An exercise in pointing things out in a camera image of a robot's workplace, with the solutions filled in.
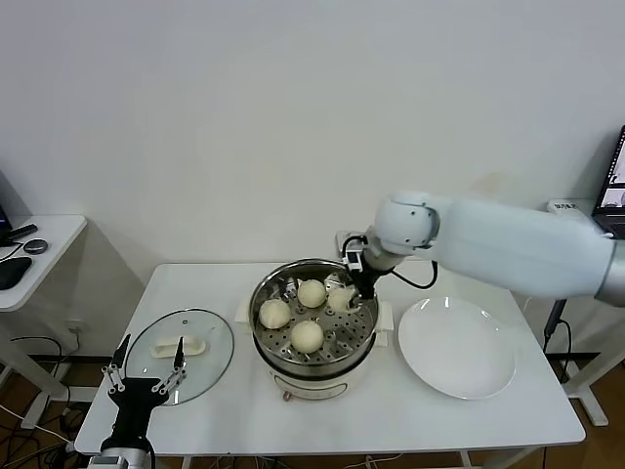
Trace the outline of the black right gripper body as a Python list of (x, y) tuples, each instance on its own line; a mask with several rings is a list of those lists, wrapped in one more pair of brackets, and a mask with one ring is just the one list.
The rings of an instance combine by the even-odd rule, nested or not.
[(348, 268), (350, 278), (362, 300), (372, 300), (375, 297), (375, 284), (382, 276), (382, 272), (363, 264), (360, 269)]

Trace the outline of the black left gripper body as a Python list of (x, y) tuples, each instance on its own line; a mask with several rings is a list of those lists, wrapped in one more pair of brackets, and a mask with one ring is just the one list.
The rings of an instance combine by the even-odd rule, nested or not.
[(137, 440), (146, 436), (152, 411), (169, 400), (169, 392), (161, 389), (158, 378), (124, 378), (122, 385), (108, 393), (117, 406), (111, 437)]

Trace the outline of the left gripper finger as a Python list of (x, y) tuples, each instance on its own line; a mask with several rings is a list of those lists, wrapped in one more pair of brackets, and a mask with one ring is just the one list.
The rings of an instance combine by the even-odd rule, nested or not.
[(114, 351), (110, 363), (102, 367), (104, 384), (106, 385), (107, 392), (110, 395), (122, 392), (125, 389), (122, 371), (130, 339), (131, 335), (127, 334)]
[(151, 388), (151, 392), (157, 394), (169, 394), (170, 392), (175, 391), (186, 378), (187, 372), (184, 369), (184, 361), (184, 337), (181, 336), (174, 355), (173, 369), (171, 373), (154, 385)]

